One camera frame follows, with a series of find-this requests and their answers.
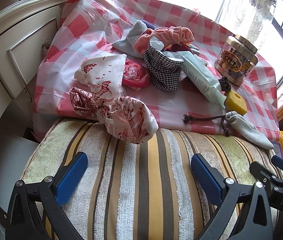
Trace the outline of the dark brown knit sock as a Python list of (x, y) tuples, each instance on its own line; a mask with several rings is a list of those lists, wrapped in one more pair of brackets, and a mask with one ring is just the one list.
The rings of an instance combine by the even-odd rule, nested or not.
[(222, 78), (218, 79), (220, 86), (221, 86), (221, 91), (222, 92), (230, 92), (232, 87), (231, 84), (229, 83), (227, 77), (223, 76)]

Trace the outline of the black white houndstooth hat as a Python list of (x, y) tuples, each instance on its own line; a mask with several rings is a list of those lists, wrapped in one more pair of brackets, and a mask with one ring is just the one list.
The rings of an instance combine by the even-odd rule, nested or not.
[(178, 52), (163, 51), (164, 44), (156, 37), (149, 39), (144, 61), (153, 85), (162, 91), (176, 92), (184, 59)]

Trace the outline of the magenta knit sock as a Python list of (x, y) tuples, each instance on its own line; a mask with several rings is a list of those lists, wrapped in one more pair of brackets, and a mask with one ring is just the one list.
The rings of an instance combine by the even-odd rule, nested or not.
[(192, 52), (192, 50), (190, 49), (190, 47), (187, 44), (169, 45), (165, 48), (165, 51), (170, 51), (170, 52), (190, 51), (190, 52)]

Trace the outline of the gold lidded snack jar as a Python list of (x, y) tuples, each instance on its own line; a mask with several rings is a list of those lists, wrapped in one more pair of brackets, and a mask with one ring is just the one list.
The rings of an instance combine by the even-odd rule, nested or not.
[(214, 62), (216, 70), (240, 87), (258, 63), (257, 48), (241, 35), (227, 37)]

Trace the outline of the purple knit hat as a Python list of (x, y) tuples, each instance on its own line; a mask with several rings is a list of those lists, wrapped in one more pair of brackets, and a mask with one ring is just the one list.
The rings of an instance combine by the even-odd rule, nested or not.
[(155, 30), (156, 29), (156, 27), (153, 24), (149, 23), (148, 21), (142, 20), (142, 22), (146, 25), (146, 27), (148, 29), (151, 29), (151, 30)]

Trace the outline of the cream wooden cabinet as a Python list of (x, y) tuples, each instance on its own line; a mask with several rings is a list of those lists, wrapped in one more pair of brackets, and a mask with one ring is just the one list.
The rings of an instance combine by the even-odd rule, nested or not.
[(36, 75), (67, 0), (21, 0), (0, 11), (0, 239), (14, 183), (37, 147)]

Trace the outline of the red white checkered tablecloth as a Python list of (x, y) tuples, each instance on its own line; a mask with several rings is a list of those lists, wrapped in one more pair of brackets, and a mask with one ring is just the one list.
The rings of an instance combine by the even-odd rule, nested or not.
[[(158, 0), (68, 0), (60, 29), (37, 72), (33, 104), (36, 137), (42, 139), (59, 117), (76, 117), (69, 90), (82, 88), (82, 84), (74, 79), (75, 71), (83, 61), (103, 51), (113, 52), (112, 43), (125, 37), (136, 20), (157, 27), (189, 28), (212, 73), (216, 73), (214, 62), (231, 34), (197, 11)], [(218, 116), (224, 111), (208, 102), (185, 75), (180, 76), (176, 92), (164, 92), (153, 85), (125, 91), (148, 106), (161, 128), (223, 133)]]

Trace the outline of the pink cartoon mini backpack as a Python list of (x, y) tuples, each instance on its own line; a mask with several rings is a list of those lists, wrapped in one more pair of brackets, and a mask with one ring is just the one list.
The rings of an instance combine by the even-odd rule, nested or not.
[(141, 64), (126, 59), (122, 84), (135, 91), (139, 91), (147, 87), (150, 83), (151, 77), (149, 71)]

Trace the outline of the lace sheer curtain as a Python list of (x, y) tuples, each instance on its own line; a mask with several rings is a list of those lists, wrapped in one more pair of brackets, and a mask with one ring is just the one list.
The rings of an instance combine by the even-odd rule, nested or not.
[(277, 0), (223, 0), (216, 22), (256, 47), (265, 25), (273, 20)]

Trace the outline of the salmon pink cloth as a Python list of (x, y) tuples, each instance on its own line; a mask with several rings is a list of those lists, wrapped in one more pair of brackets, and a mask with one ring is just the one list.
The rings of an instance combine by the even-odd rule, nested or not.
[(139, 54), (144, 54), (152, 37), (163, 42), (165, 47), (174, 44), (182, 45), (195, 40), (192, 31), (187, 27), (159, 27), (155, 30), (148, 28), (138, 37), (133, 49)]

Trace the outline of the red toile print cloth bag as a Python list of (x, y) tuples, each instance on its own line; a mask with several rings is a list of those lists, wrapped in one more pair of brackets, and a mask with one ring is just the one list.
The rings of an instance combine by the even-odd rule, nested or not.
[(140, 144), (152, 138), (158, 124), (145, 103), (125, 95), (125, 61), (125, 54), (110, 53), (83, 61), (74, 78), (84, 89), (71, 87), (70, 101), (78, 115), (96, 118), (112, 136)]

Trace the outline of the pale green wipes pack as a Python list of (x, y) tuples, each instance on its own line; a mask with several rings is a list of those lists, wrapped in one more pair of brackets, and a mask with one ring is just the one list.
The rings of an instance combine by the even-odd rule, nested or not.
[(218, 79), (204, 65), (199, 57), (190, 51), (163, 51), (163, 55), (173, 61), (181, 63), (180, 68), (192, 81), (203, 96), (211, 103), (216, 103), (225, 109), (226, 96), (221, 91)]

